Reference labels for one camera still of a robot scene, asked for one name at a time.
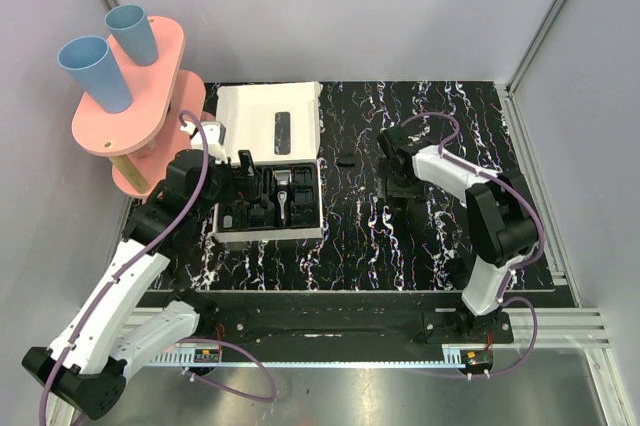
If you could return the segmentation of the black silver hair clipper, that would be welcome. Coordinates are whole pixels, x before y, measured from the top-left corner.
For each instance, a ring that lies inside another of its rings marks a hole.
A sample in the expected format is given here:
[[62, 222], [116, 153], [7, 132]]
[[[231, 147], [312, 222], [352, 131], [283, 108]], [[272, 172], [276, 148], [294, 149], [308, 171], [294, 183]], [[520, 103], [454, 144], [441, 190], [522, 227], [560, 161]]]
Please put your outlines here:
[[292, 171], [290, 169], [279, 169], [275, 170], [273, 174], [279, 224], [282, 227], [290, 226]]

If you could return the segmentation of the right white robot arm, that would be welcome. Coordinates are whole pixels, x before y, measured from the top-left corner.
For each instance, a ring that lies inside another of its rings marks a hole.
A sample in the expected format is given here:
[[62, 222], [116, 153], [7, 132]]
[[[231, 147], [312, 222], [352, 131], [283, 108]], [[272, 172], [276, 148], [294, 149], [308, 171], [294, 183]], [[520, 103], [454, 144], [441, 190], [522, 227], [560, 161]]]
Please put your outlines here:
[[454, 330], [476, 342], [490, 329], [487, 315], [502, 303], [515, 266], [533, 257], [543, 242], [541, 221], [522, 174], [487, 169], [459, 158], [428, 139], [414, 140], [401, 126], [381, 131], [378, 196], [396, 210], [427, 200], [437, 186], [466, 209], [475, 262], [462, 292], [465, 311]]

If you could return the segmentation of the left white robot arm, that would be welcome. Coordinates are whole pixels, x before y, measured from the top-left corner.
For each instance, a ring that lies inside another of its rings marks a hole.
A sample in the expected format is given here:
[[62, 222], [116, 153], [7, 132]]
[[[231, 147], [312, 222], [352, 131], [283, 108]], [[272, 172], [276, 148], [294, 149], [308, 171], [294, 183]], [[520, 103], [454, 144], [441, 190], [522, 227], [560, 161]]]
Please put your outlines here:
[[188, 338], [222, 343], [231, 320], [216, 302], [177, 289], [153, 319], [121, 332], [150, 283], [171, 261], [182, 232], [237, 191], [229, 159], [207, 148], [179, 152], [150, 200], [132, 215], [111, 264], [70, 324], [47, 347], [32, 347], [23, 368], [43, 387], [38, 421], [57, 397], [91, 419], [105, 416], [127, 383], [154, 357]]

